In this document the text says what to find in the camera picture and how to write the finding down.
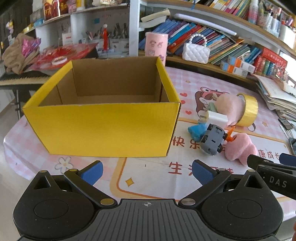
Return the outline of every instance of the crosshair logo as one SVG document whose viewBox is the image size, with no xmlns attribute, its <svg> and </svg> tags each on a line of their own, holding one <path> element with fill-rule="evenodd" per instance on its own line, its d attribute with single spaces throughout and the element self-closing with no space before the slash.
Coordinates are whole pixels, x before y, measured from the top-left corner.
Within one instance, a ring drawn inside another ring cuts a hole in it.
<svg viewBox="0 0 296 241">
<path fill-rule="evenodd" d="M 150 207 L 152 205 L 152 203 L 150 202 L 145 202 L 143 205 L 145 205 L 146 207 Z"/>
</svg>

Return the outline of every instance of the pink canister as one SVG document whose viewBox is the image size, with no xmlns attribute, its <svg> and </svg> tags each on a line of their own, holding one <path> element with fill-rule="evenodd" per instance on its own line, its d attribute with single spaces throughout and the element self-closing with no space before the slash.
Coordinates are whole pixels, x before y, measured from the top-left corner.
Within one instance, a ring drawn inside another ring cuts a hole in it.
<svg viewBox="0 0 296 241">
<path fill-rule="evenodd" d="M 165 65 L 167 47 L 167 34 L 146 33 L 145 56 L 158 56 Z"/>
</svg>

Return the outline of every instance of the brown blanket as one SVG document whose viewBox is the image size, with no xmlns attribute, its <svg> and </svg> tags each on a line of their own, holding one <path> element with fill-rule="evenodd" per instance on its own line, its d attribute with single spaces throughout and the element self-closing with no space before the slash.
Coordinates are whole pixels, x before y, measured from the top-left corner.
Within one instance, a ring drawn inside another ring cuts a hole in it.
<svg viewBox="0 0 296 241">
<path fill-rule="evenodd" d="M 16 74 L 20 74 L 24 67 L 29 64 L 38 54 L 39 47 L 36 51 L 33 51 L 27 58 L 22 55 L 22 45 L 24 39 L 33 40 L 25 34 L 18 34 L 15 41 L 10 45 L 2 55 L 4 65 L 7 67 L 6 71 L 13 71 Z"/>
</svg>

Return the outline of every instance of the yellow tape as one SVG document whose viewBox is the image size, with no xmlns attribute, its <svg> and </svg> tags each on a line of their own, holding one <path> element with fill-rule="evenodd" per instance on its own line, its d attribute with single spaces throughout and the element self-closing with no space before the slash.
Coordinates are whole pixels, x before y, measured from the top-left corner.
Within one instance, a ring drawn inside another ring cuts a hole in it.
<svg viewBox="0 0 296 241">
<path fill-rule="evenodd" d="M 252 125 L 258 114 L 258 102 L 255 97 L 239 93 L 237 96 L 243 96 L 245 101 L 245 109 L 242 118 L 238 121 L 236 126 L 249 127 Z"/>
</svg>

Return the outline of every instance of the open box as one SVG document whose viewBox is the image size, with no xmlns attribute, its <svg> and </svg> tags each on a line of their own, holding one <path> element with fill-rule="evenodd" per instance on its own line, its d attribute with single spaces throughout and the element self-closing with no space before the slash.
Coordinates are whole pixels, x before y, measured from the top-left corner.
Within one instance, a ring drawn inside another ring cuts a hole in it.
<svg viewBox="0 0 296 241">
<path fill-rule="evenodd" d="M 166 156 L 181 103 L 157 57 L 66 64 L 23 108 L 51 154 Z"/>
</svg>

